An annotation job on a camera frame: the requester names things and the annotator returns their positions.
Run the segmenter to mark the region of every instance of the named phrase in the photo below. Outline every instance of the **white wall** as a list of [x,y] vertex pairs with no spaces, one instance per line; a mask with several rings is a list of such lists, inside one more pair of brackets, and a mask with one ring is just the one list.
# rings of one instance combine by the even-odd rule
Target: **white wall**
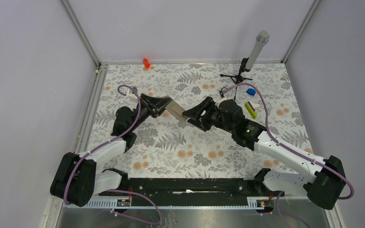
[[70,0],[102,61],[281,60],[313,0]]
[[314,151],[355,187],[339,202],[346,227],[365,227],[365,1],[322,1],[287,68]]
[[0,228],[35,228],[95,67],[58,0],[0,1]]

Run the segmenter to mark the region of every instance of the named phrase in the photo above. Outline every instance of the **yellow object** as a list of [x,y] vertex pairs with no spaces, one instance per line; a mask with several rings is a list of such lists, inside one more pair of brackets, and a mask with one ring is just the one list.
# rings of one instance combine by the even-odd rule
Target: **yellow object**
[[244,105],[247,109],[247,111],[249,112],[249,114],[251,115],[251,117],[253,119],[257,118],[257,114],[255,113],[255,109],[252,107],[252,105],[249,102],[246,102]]

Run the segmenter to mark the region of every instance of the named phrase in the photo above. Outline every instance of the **small white object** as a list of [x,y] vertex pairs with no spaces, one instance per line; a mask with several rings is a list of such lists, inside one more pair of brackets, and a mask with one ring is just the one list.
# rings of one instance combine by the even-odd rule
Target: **small white object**
[[183,193],[195,193],[195,191],[192,191],[190,189],[187,189],[186,191],[173,191],[173,194],[180,195]]
[[254,109],[257,109],[257,108],[259,108],[259,107],[260,107],[260,105],[259,105],[259,104],[254,103],[254,102],[252,102],[252,101],[250,101],[250,104],[251,104],[251,106],[252,106]]
[[132,92],[132,90],[127,89],[126,90],[126,96],[133,102],[138,103],[138,98],[136,98],[135,94]]

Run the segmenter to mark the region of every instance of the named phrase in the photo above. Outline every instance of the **red object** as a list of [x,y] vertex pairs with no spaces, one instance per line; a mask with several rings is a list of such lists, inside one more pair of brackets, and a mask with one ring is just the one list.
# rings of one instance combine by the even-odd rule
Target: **red object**
[[150,67],[150,63],[148,62],[147,58],[144,58],[144,65],[146,68]]

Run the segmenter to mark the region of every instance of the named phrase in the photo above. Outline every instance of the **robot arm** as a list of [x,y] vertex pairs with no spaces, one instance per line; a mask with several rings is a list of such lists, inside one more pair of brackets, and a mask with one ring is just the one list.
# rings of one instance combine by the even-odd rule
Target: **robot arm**
[[325,159],[302,151],[279,139],[279,143],[309,157],[313,162],[291,153],[276,144],[264,126],[246,119],[242,108],[233,100],[216,103],[211,97],[206,97],[199,105],[184,111],[182,114],[189,118],[189,123],[203,131],[215,126],[230,132],[232,139],[238,145],[267,154],[298,173],[279,173],[270,169],[262,169],[255,176],[255,180],[261,181],[270,191],[282,190],[286,193],[307,195],[318,206],[332,209],[345,186],[345,183],[338,176],[315,165],[315,162],[325,164],[345,176],[342,163],[338,158],[331,156],[329,159]]
[[103,172],[99,171],[109,160],[128,151],[136,140],[136,134],[133,133],[133,130],[149,116],[153,118],[160,116],[172,99],[169,97],[150,97],[145,94],[141,94],[140,101],[141,109],[138,121],[132,129],[119,140],[111,142],[112,139],[125,132],[126,129],[133,124],[138,115],[138,105],[134,110],[131,110],[126,106],[117,110],[115,114],[116,118],[113,132],[111,134],[112,137],[108,139],[109,144],[101,147],[92,154],[90,154],[90,151],[85,151],[80,154],[68,152],[64,155],[51,184],[51,195],[63,199],[65,186],[70,173],[75,167],[76,162],[78,162],[87,153],[90,154],[88,159],[81,162],[77,169],[77,173],[73,177],[69,186],[67,194],[68,201],[82,207],[93,195],[108,189],[117,189],[119,187],[122,176],[125,173],[115,171],[113,169],[108,169]]
[[[133,146],[136,140],[136,134],[133,133],[134,129],[149,116],[156,118],[166,109],[178,120],[186,121],[188,119],[190,124],[203,131],[209,130],[212,126],[223,129],[231,133],[232,139],[238,145],[267,154],[298,173],[279,173],[270,169],[261,169],[254,177],[252,184],[250,184],[254,186],[254,190],[259,195],[265,195],[265,193],[270,191],[307,195],[318,206],[324,209],[332,209],[345,186],[345,183],[336,175],[314,164],[316,161],[320,162],[344,176],[342,163],[338,158],[331,156],[329,159],[324,159],[320,156],[306,153],[289,143],[284,143],[291,149],[311,158],[314,162],[309,162],[294,155],[271,140],[264,126],[246,119],[242,108],[233,100],[224,99],[216,103],[211,97],[206,97],[199,105],[187,111],[169,97],[157,98],[142,94],[140,101],[140,114],[138,121],[132,129],[119,140],[101,147],[95,153],[92,153],[88,159],[81,162],[68,190],[67,199],[69,202],[82,207],[90,200],[92,195],[108,189],[126,189],[126,173],[115,169],[99,171],[102,170],[107,161],[128,151]],[[120,135],[131,127],[137,118],[137,109],[138,106],[134,110],[124,106],[117,110],[112,132],[113,137]],[[90,153],[90,151],[81,154],[73,154],[71,152],[65,154],[50,188],[52,195],[63,199],[65,185],[70,173],[75,163],[86,153]],[[247,194],[250,195],[254,193],[250,190],[247,191]]]

